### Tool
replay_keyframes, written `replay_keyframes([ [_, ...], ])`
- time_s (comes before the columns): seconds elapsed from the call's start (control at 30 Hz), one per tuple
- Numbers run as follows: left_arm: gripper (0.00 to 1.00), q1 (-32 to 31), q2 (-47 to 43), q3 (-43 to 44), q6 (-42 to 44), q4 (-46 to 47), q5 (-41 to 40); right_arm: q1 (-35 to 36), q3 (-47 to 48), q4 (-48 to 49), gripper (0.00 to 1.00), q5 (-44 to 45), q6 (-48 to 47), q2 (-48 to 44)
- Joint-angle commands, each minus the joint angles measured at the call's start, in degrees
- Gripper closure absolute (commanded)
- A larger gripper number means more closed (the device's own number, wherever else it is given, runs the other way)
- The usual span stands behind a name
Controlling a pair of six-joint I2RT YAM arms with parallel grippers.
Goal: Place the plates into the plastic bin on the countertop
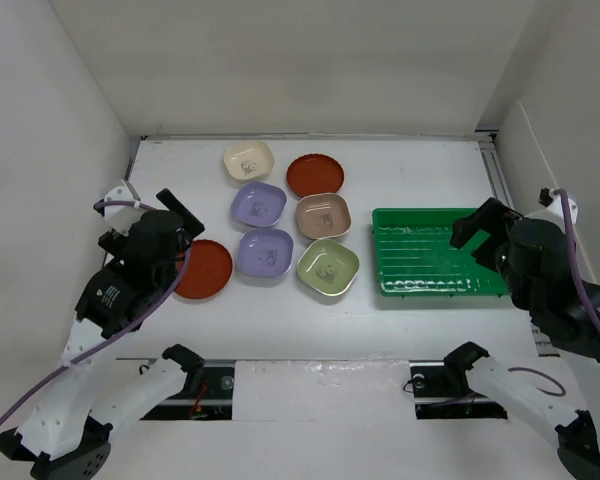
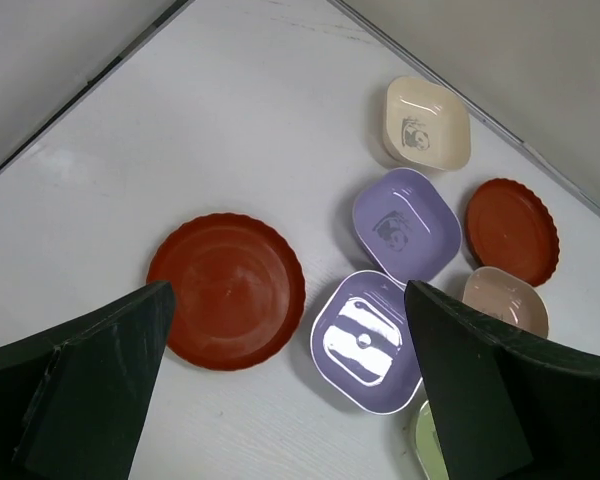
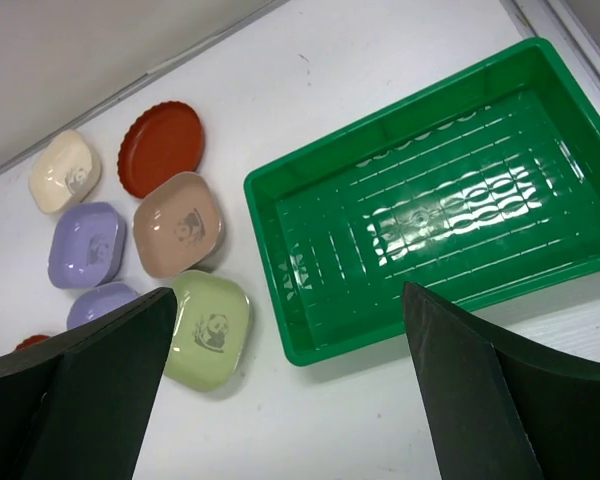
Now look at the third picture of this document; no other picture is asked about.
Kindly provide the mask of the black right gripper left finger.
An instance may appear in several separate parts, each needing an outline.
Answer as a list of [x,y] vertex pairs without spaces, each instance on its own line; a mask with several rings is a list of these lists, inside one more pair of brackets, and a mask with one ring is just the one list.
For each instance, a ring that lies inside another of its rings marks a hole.
[[176,315],[160,287],[1,356],[0,479],[132,478]]

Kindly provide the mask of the cream square panda plate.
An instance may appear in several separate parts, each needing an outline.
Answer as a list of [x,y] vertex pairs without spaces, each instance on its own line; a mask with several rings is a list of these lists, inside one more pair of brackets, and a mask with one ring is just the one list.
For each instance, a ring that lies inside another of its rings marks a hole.
[[81,203],[98,184],[99,154],[80,132],[56,135],[33,164],[29,190],[38,209],[54,215]]

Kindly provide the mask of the pink square panda plate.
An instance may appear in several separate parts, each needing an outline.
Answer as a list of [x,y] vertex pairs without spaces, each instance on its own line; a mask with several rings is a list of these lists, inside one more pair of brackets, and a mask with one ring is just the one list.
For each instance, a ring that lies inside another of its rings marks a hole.
[[145,272],[167,279],[215,253],[224,239],[222,211],[201,175],[182,172],[141,201],[133,237]]

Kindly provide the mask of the purple square panda plate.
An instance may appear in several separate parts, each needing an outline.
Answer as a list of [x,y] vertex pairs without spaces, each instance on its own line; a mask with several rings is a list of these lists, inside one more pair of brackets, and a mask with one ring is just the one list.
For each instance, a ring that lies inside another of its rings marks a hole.
[[48,276],[58,289],[91,289],[117,275],[126,222],[108,202],[83,203],[58,220],[48,259]]

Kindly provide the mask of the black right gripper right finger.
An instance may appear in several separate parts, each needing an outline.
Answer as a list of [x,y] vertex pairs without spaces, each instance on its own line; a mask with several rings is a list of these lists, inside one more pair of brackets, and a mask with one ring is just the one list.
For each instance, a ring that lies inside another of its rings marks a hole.
[[404,323],[444,479],[600,479],[600,363],[407,282]]

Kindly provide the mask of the red round scalloped plate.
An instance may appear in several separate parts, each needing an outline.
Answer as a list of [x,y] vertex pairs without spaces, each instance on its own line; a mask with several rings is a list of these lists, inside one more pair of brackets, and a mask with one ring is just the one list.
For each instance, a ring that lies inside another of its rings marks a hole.
[[180,101],[159,103],[125,133],[118,152],[119,181],[127,193],[143,199],[173,176],[195,171],[204,148],[204,127],[196,111]]

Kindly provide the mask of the green square panda plate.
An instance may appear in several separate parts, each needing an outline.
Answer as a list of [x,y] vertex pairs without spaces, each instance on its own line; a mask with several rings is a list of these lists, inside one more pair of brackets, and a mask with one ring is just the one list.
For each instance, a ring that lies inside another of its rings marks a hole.
[[211,392],[238,366],[251,328],[251,307],[235,282],[199,270],[172,281],[178,302],[164,374],[195,391]]

